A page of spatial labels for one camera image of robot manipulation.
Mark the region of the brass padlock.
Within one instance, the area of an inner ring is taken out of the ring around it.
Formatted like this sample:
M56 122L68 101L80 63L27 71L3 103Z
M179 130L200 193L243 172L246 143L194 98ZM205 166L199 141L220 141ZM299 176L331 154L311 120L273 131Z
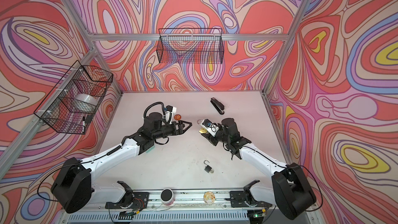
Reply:
M201 134L206 134L206 133L208 133L208 130L207 130L205 127L201 127L201 129L199 130L199 132L200 132Z

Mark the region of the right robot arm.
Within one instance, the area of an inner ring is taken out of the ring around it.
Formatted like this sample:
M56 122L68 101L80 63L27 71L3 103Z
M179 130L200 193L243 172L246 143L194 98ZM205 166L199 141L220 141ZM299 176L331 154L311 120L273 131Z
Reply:
M294 220L317 202L303 168L296 163L281 162L261 151L240 134L233 118L226 118L221 123L200 119L198 125L202 128L201 135L212 145L222 143L232 157L249 163L272 181L272 187L268 188L260 180L253 180L243 188L240 197L230 198L232 205L239 202L248 207L272 204L285 217Z

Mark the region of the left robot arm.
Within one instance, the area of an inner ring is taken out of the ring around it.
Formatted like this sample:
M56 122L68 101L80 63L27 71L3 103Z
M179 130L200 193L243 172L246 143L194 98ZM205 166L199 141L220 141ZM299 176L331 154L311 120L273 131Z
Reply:
M158 139L183 135L190 127L190 122L179 120L167 123L162 114L151 113L144 118L143 126L132 135L125 136L119 145L82 160L66 160L51 187L51 193L68 214L94 203L130 208L135 196L127 183L118 181L117 187L101 188L96 187L94 182L125 160L152 148Z

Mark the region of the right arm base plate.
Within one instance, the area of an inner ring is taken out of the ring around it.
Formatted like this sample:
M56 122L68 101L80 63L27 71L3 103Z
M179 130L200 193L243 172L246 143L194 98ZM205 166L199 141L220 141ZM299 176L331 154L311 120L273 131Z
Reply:
M252 182L248 183L246 186L243 187L242 190L239 191L230 191L230 197L225 198L226 201L231 203L233 208L238 207L264 207L268 209L272 206L272 204L264 202L264 201L257 201L255 200L254 196L250 192L250 189L253 185L259 183L259 180L253 180Z

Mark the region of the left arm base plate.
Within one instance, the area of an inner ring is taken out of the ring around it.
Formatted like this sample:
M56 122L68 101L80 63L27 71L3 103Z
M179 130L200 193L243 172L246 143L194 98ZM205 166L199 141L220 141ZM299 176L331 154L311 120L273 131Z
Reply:
M142 211L147 208L149 200L149 192L135 192L133 189L124 181L117 181L117 183L123 187L124 194L119 201L106 202L106 209L132 209L136 211Z

